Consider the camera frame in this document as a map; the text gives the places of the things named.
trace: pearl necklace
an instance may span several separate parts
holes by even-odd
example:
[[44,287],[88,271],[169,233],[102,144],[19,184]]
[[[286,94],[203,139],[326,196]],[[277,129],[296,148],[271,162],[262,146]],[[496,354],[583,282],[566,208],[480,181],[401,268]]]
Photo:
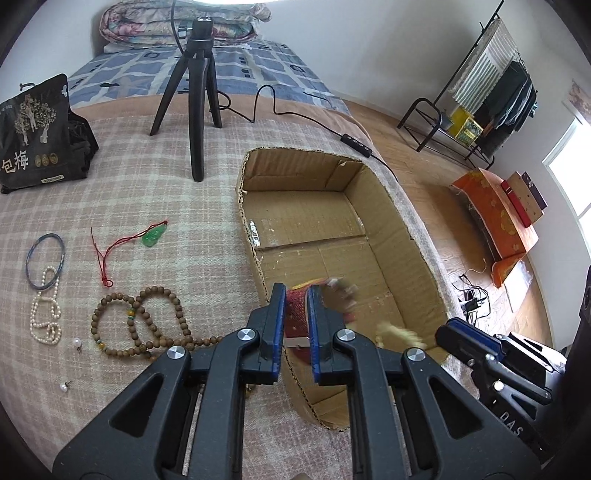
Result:
[[[41,278],[41,283],[45,284],[45,277],[47,272],[52,271],[57,274],[57,269],[55,267],[48,266],[45,271],[43,272],[43,276]],[[61,327],[60,324],[57,322],[41,322],[37,323],[35,321],[35,316],[37,315],[37,307],[39,306],[39,302],[49,302],[51,303],[51,318],[53,320],[59,320],[61,316],[60,306],[57,304],[57,287],[60,284],[60,279],[56,278],[56,282],[53,285],[53,296],[51,297],[44,297],[43,292],[40,291],[35,295],[33,298],[33,303],[31,305],[31,325],[29,327],[29,332],[31,336],[39,343],[44,343],[45,345],[55,345],[61,339]],[[36,328],[46,328],[47,333],[45,337],[39,337],[35,334],[34,329]]]

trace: tripod leg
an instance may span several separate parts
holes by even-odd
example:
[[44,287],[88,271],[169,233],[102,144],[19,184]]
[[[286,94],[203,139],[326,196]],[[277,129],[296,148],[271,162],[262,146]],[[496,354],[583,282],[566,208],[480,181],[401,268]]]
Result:
[[158,107],[158,112],[156,112],[154,124],[152,125],[152,130],[150,131],[150,136],[158,133],[160,125],[162,124],[162,120],[164,119],[164,114],[166,113],[166,110],[168,109],[168,106],[170,105],[170,102],[177,91],[178,84],[181,83],[181,80],[183,79],[185,70],[187,70],[187,62],[188,59],[185,56],[182,56],[175,65],[174,70],[170,76],[170,80],[168,81],[168,85],[166,86],[166,90],[164,91],[164,96],[162,97]]
[[220,112],[220,102],[217,96],[216,61],[213,59],[213,54],[209,59],[209,68],[207,69],[207,99],[209,100],[209,108],[212,111],[213,124],[221,128],[222,113]]
[[195,181],[203,181],[203,124],[205,116],[205,84],[209,59],[189,60],[189,143],[191,172]]

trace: window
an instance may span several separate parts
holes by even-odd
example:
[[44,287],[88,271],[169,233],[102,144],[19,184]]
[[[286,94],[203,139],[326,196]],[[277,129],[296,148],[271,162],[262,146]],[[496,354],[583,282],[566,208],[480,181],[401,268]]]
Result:
[[591,245],[591,127],[575,120],[546,166],[558,182]]

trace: black snack bag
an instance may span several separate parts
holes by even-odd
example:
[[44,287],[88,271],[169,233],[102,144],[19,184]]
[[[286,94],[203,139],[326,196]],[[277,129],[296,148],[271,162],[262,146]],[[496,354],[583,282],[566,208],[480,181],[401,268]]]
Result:
[[98,149],[88,122],[70,110],[64,74],[0,105],[1,193],[85,179]]

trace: tree illustration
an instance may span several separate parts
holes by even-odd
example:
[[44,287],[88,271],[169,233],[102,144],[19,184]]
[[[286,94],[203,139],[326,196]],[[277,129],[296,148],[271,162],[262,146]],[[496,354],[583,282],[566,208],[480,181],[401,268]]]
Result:
[[47,131],[49,125],[52,124],[56,119],[56,111],[46,103],[33,101],[33,113],[37,124],[43,127],[43,133],[41,134],[41,143],[47,143]]
[[27,136],[27,131],[31,129],[31,124],[29,123],[28,117],[23,115],[22,112],[18,113],[17,118],[14,121],[14,128],[16,129],[17,133],[22,135],[25,145],[28,145],[29,139]]
[[35,106],[38,104],[31,95],[25,95],[23,103],[21,103],[21,112],[26,115],[31,124],[31,131],[37,130],[37,122],[35,121]]

